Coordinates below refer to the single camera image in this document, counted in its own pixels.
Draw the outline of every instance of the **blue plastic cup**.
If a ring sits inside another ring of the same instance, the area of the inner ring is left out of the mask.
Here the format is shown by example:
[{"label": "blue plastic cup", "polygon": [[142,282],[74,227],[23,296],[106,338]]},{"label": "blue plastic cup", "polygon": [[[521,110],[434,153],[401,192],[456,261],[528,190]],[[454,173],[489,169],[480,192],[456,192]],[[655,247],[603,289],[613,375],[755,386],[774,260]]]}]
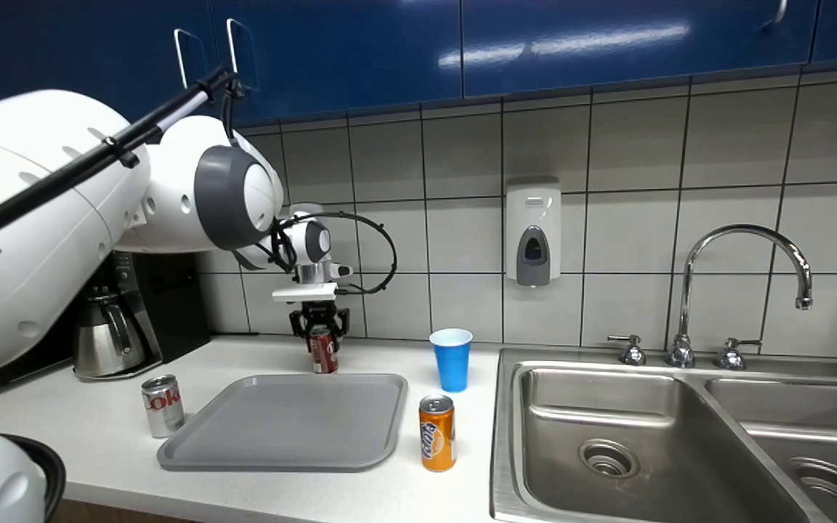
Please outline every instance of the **blue plastic cup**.
[{"label": "blue plastic cup", "polygon": [[469,330],[441,330],[434,333],[428,341],[437,349],[441,389],[444,392],[469,389],[473,334]]}]

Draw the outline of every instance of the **soap dispenser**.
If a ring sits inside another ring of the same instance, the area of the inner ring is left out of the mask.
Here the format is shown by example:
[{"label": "soap dispenser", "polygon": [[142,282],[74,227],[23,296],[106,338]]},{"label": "soap dispenser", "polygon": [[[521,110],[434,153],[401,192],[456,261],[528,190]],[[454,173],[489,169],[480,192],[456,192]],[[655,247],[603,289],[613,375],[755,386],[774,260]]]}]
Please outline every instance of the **soap dispenser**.
[{"label": "soap dispenser", "polygon": [[505,275],[528,289],[560,277],[560,190],[555,180],[505,186]]}]

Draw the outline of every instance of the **white countertop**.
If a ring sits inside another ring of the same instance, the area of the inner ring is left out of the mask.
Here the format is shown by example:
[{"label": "white countertop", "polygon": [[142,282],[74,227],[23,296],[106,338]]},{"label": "white countertop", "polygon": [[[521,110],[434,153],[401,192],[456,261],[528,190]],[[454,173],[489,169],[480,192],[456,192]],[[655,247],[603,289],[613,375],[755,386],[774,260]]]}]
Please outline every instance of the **white countertop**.
[{"label": "white countertop", "polygon": [[[303,375],[299,341],[219,338],[149,375],[174,373],[187,413],[207,407],[247,375]],[[456,465],[421,468],[419,400],[441,397],[434,352],[403,343],[344,343],[340,373],[396,373],[411,397],[396,453],[354,475],[222,475],[164,472],[140,400],[142,379],[81,384],[58,370],[0,392],[0,434],[40,439],[68,462],[68,500],[120,506],[187,520],[459,520],[489,517],[489,453],[498,352],[472,356],[472,386],[456,402]]]}]

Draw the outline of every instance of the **plastic tray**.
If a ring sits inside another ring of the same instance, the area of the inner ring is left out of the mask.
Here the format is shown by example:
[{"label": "plastic tray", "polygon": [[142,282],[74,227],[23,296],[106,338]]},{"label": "plastic tray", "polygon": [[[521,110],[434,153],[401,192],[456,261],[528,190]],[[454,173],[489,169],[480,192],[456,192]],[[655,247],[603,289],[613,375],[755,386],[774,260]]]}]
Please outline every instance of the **plastic tray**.
[{"label": "plastic tray", "polygon": [[169,472],[363,472],[398,443],[401,375],[255,375],[229,384],[158,462]]}]

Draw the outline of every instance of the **silver can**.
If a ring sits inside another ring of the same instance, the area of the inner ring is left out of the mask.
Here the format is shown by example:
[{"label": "silver can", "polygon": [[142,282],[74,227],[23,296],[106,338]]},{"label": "silver can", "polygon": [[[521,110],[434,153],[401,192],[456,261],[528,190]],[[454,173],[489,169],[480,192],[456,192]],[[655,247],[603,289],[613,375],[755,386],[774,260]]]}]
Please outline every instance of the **silver can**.
[{"label": "silver can", "polygon": [[149,411],[149,429],[155,439],[169,439],[184,429],[184,400],[180,384],[174,375],[151,379],[142,386],[146,411]]}]

